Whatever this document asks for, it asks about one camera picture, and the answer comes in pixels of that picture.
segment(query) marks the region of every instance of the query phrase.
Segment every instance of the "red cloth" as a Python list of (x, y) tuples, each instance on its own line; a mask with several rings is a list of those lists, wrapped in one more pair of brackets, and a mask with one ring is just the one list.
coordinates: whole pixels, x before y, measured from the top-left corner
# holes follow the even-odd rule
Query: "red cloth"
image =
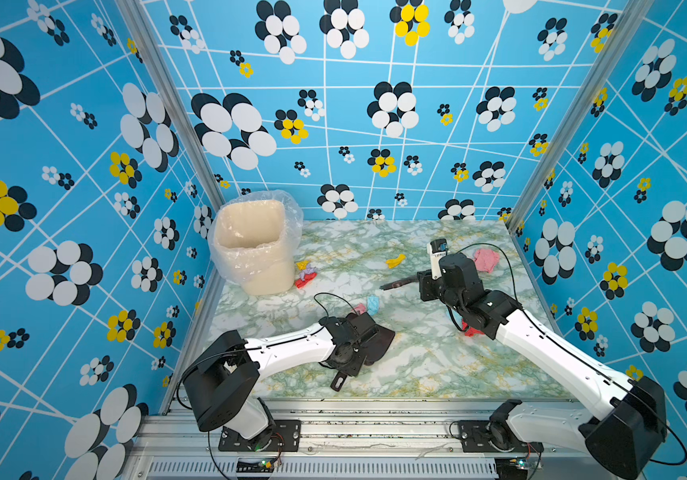
[(317, 276), (317, 273), (314, 274), (308, 274), (304, 277), (304, 280), (301, 280), (300, 278), (296, 280), (296, 288), (304, 288), (307, 283), (309, 283), (311, 280), (314, 280), (314, 277)]
[[(462, 326), (463, 328), (466, 328), (466, 322), (464, 322), (463, 320), (461, 320), (461, 326)], [(470, 326), (469, 329), (468, 329), (467, 331), (464, 332), (464, 335), (466, 335), (466, 336), (474, 336), (474, 335), (477, 335), (477, 334), (485, 335), (485, 332), (483, 332), (482, 330), (477, 330), (476, 328), (474, 328), (474, 327), (472, 327), (472, 326)]]

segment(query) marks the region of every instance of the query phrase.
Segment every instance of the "green marble surface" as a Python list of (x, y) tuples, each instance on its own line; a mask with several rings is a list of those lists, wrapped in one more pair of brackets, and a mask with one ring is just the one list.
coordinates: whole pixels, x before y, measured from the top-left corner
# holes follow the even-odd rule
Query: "green marble surface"
[[(382, 291), (378, 286), (429, 268), (425, 245), (446, 238), (455, 252), (475, 242), (500, 246), (514, 267), (522, 304), (546, 319), (525, 267), (503, 222), (479, 221), (310, 221), (295, 260), (309, 260), (318, 276), (303, 289), (278, 295), (250, 297), (227, 283), (201, 350), (226, 330), (243, 338), (265, 337), (300, 330), (324, 316), (312, 299), (315, 293), (336, 293), (357, 305), (368, 295), (380, 298), (373, 316), (396, 332), (382, 360), (364, 366), (343, 389), (330, 389), (333, 370), (310, 363), (261, 379), (254, 395), (267, 397), (399, 397), (399, 398), (570, 398), (570, 394), (519, 353), (477, 335), (458, 332), (438, 300), (421, 302), (417, 283)], [(479, 248), (464, 251), (473, 255)], [(405, 254), (389, 269), (387, 259)], [(501, 258), (492, 274), (480, 273), (485, 288), (511, 294), (511, 276)], [(345, 316), (348, 307), (332, 296), (318, 297), (331, 315)]]

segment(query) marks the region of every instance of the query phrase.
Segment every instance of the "blue wallpaper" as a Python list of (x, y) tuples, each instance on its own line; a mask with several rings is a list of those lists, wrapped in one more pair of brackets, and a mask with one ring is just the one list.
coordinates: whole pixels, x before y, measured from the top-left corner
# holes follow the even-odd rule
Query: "blue wallpaper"
[(112, 0), (0, 0), (0, 478), (114, 478), (208, 281), (209, 201)]
[(516, 233), (565, 338), (660, 383), (687, 446), (687, 1), (656, 0)]
[(625, 0), (143, 2), (226, 200), (508, 218)]

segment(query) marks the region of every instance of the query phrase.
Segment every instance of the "beige trash can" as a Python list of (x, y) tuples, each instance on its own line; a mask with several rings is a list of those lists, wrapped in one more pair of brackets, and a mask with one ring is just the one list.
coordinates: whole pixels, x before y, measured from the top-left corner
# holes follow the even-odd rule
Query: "beige trash can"
[(282, 190), (253, 192), (227, 202), (208, 233), (218, 273), (248, 295), (290, 289), (303, 222), (303, 211)]

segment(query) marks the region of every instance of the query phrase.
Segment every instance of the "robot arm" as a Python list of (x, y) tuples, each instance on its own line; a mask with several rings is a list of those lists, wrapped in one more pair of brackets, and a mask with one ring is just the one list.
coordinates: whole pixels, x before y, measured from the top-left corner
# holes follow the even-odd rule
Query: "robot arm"
[(225, 426), (260, 448), (272, 436), (274, 420), (251, 396), (262, 377), (309, 362), (327, 362), (338, 370), (330, 386), (338, 391), (362, 365), (380, 360), (394, 331), (367, 313), (325, 317), (306, 329), (261, 339), (242, 339), (236, 330), (219, 336), (184, 372), (183, 384), (201, 432)]
[(548, 442), (588, 452), (609, 472), (636, 478), (666, 438), (661, 386), (647, 377), (632, 380), (592, 359), (517, 300), (485, 290), (465, 255), (442, 256), (438, 264), (439, 279), (434, 269), (417, 274), (421, 300), (442, 301), (469, 326), (531, 360), (584, 407), (544, 409), (509, 400), (490, 417), (492, 444), (507, 450), (517, 441)]

